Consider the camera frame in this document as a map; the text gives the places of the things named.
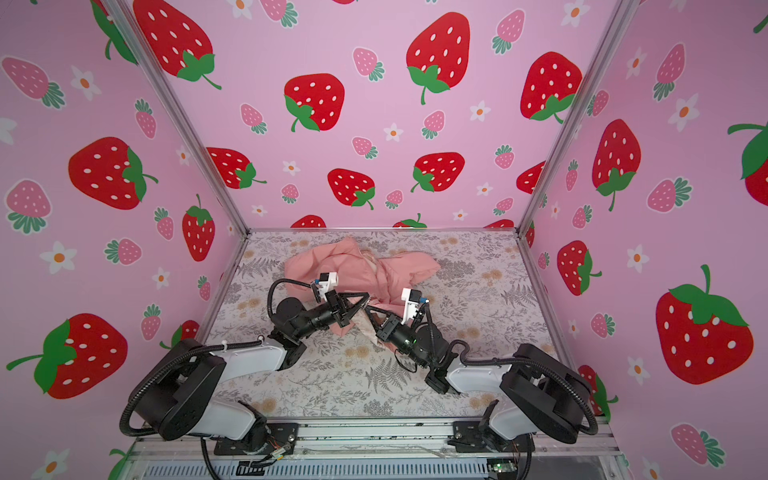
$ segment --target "green stem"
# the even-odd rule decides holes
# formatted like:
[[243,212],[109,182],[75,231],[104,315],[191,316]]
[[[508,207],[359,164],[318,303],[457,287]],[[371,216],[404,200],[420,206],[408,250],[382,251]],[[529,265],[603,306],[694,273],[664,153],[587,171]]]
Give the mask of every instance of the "green stem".
[[728,127],[728,134],[732,134],[735,131],[739,130],[765,130],[765,126],[763,125],[755,125],[755,124],[736,124],[731,125]]
[[10,372],[17,366],[21,365],[24,362],[28,362],[29,360],[39,359],[42,358],[43,355],[33,355],[33,356],[26,356],[23,359],[14,360],[13,362],[10,362],[8,365],[5,366],[5,368]]
[[221,85],[216,85],[216,84],[214,84],[214,83],[213,83],[211,80],[209,80],[209,79],[208,79],[208,77],[206,77],[205,75],[203,75],[203,78],[205,78],[205,79],[208,81],[208,83],[212,84],[212,85],[213,85],[215,88],[217,88],[217,89],[221,90]]
[[704,278],[707,279],[707,290],[704,292],[707,295],[710,294],[710,266],[709,265],[702,265],[701,269],[704,270]]
[[768,15],[766,15],[766,17],[763,19],[763,21],[760,22],[759,24],[757,24],[757,26],[755,28],[753,28],[752,31],[754,31],[755,33],[760,33],[760,31],[763,30],[763,28],[766,25],[768,25]]

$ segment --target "pink wall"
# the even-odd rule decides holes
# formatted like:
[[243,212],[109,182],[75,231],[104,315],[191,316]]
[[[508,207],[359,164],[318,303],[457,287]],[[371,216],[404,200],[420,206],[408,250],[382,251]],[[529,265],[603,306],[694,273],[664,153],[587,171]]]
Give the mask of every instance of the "pink wall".
[[[728,129],[766,122],[768,31],[753,28],[768,8],[685,3],[649,0],[637,10],[601,82],[607,104],[581,122],[535,218],[532,250],[549,257],[541,275],[561,327],[578,365],[601,379],[594,399],[610,409],[634,477],[759,478],[768,197],[765,167],[758,169],[768,150],[764,131]],[[672,92],[654,100],[654,86],[669,81]],[[749,174],[758,170],[746,185],[743,152]],[[624,169],[612,184],[604,182],[610,167]],[[611,190],[624,186],[609,211]],[[589,222],[586,214],[574,221],[585,205]],[[558,254],[575,240],[584,244]],[[602,276],[582,293],[584,246]],[[565,268],[572,260],[576,275]],[[702,265],[711,273],[709,296]]]
[[[265,10],[265,3],[285,10]],[[419,214],[429,227],[483,227],[499,220],[519,221],[530,193],[517,187],[518,178],[528,178],[529,169],[538,175],[536,166],[545,160],[560,127],[551,114],[566,105],[550,108],[542,121],[528,117],[554,94],[564,99],[575,91],[578,71],[587,68],[615,2],[565,3],[245,0],[241,9],[234,0],[174,0],[168,8],[160,0],[136,0],[134,12],[203,142],[238,152],[214,153],[220,161],[225,153],[245,157],[255,167],[255,179],[266,181],[230,190],[251,227],[289,227],[306,215],[321,217],[328,227],[391,227],[400,220],[419,220]],[[455,13],[443,17],[449,12]],[[502,22],[512,12],[517,13]],[[412,45],[433,22],[435,40],[429,30]],[[521,22],[521,34],[516,35]],[[455,30],[448,33],[451,27]],[[503,39],[510,41],[511,50],[500,45]],[[188,48],[195,58],[179,73],[180,62],[189,63],[181,54]],[[551,51],[564,58],[549,55],[533,66]],[[215,57],[199,60],[211,53]],[[381,78],[380,69],[373,70],[378,62],[384,71]],[[560,69],[551,70],[558,62]],[[415,67],[420,84],[414,83],[409,65]],[[420,73],[423,65],[440,68],[434,84]],[[535,93],[526,82],[529,70],[538,83]],[[325,75],[294,80],[312,74]],[[429,87],[424,105],[421,84]],[[332,85],[331,91],[311,93],[327,85]],[[286,108],[286,92],[299,116],[300,107],[310,105],[304,123],[318,131],[296,122]],[[558,98],[552,98],[554,104]],[[245,121],[243,104],[248,105]],[[479,110],[485,114],[476,118],[473,112]],[[422,135],[426,124],[437,137],[428,140]],[[510,154],[497,154],[502,145],[513,150],[511,164]],[[371,147],[376,156],[367,158]],[[431,154],[436,155],[426,158],[427,173],[444,170],[439,158],[464,164],[458,175],[450,175],[451,168],[432,182],[422,179],[435,192],[423,190],[413,177],[416,161]],[[233,180],[233,187],[243,185],[231,167],[220,169],[224,179]],[[343,181],[332,189],[327,177],[335,169],[356,172],[358,182],[375,184],[375,196],[369,198],[366,184],[350,179],[350,173],[341,172]],[[332,175],[333,182],[338,176],[338,171]],[[366,190],[370,204],[350,206],[356,197],[348,193],[347,183],[351,193],[355,186]],[[484,186],[492,188],[487,196],[482,194]],[[390,196],[396,190],[402,195]],[[298,198],[292,197],[296,192]],[[400,206],[389,209],[388,201]]]
[[[114,45],[108,60],[107,43],[86,1],[13,2],[0,18],[0,57],[30,62],[5,58],[0,73],[0,190],[4,216],[13,220],[3,220],[0,228],[2,365],[45,354],[10,365],[14,368],[0,376],[5,433],[0,458],[7,478],[50,478],[43,475],[47,468],[56,478],[110,475],[122,458],[119,452],[110,456],[111,450],[124,452],[131,445],[118,431],[128,394],[166,353],[160,342],[170,345],[183,322],[203,319],[210,302],[201,298],[197,279],[206,276],[215,294],[236,248],[236,237],[227,235],[229,220],[197,166],[180,162],[181,139],[141,69]],[[33,72],[31,64],[44,73]],[[17,88],[11,76],[24,86]],[[43,81],[32,83],[34,77]],[[58,91],[64,106],[47,108],[42,95],[60,98]],[[137,122],[134,105],[142,98],[152,109],[151,118],[141,115],[151,139]],[[120,141],[104,141],[71,161],[105,137]],[[141,159],[144,173],[159,180],[147,180],[141,202],[137,184],[124,182],[122,175],[125,145]],[[132,162],[134,175],[125,171],[135,181],[141,176],[135,177]],[[15,188],[22,179],[34,183]],[[37,197],[40,189],[48,202]],[[190,255],[182,231],[185,212],[197,205],[195,194],[216,227],[210,252],[200,262]],[[132,208],[120,210],[112,202]],[[164,235],[154,218],[158,207],[173,221],[168,230],[169,220],[163,220]],[[113,263],[104,251],[112,240],[123,239],[138,245],[141,256],[135,260],[135,250],[127,248]],[[167,284],[158,286],[160,268]],[[159,314],[145,315],[152,305]]]

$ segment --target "pink cloth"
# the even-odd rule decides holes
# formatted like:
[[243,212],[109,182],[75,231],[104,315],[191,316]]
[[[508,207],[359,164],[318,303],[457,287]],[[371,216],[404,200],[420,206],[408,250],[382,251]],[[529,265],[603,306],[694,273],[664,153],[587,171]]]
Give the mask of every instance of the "pink cloth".
[[[376,259],[369,250],[361,251],[351,237],[299,253],[286,260],[285,266],[286,278],[304,283],[314,281],[323,272],[337,272],[339,285],[336,291],[368,292],[371,294],[369,305],[390,310],[400,316],[405,305],[400,300],[402,289],[428,279],[438,270],[440,265],[422,252],[405,252],[390,258]],[[288,295],[303,302],[314,299],[312,291],[306,288],[287,284],[286,289]],[[331,325],[331,331],[344,336],[353,325],[350,323],[343,329]]]

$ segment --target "floral patterned mat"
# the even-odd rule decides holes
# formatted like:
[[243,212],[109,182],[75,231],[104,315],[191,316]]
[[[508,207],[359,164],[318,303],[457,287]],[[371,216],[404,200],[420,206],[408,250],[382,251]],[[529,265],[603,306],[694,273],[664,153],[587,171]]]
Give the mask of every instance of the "floral patterned mat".
[[[472,356],[514,352],[520,343],[554,355],[513,234],[482,230],[255,232],[207,343],[268,334],[266,292],[283,276],[283,261],[347,236],[379,258],[404,251],[432,255],[442,268],[417,287],[429,298],[443,336],[468,341]],[[284,296],[280,287],[275,305]],[[215,396],[243,400],[272,417],[477,416],[495,399],[483,392],[439,395],[425,384],[426,370],[406,372],[357,328],[344,337],[315,333],[304,343],[294,367],[232,379]]]

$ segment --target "pink garment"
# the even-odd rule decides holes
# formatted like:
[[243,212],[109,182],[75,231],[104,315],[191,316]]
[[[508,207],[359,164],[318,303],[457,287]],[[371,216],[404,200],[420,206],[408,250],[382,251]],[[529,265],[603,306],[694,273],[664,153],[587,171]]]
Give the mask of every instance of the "pink garment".
[[[400,300],[402,289],[410,288],[423,280],[428,279],[440,270],[440,265],[426,253],[405,252],[390,258],[376,259],[369,250],[361,251],[357,242],[347,237],[338,243],[329,243],[315,247],[307,252],[286,260],[286,278],[299,280],[304,283],[314,281],[323,272],[337,272],[339,285],[336,291],[344,292],[368,292],[371,294],[369,305],[402,315],[405,303]],[[286,285],[288,295],[295,296],[303,302],[314,299],[311,290]],[[356,319],[361,322],[361,329],[367,336],[372,333],[367,326],[367,319],[360,319],[360,313]],[[338,325],[331,325],[331,331],[338,336],[344,336],[349,332],[354,323],[350,323],[343,329]]]

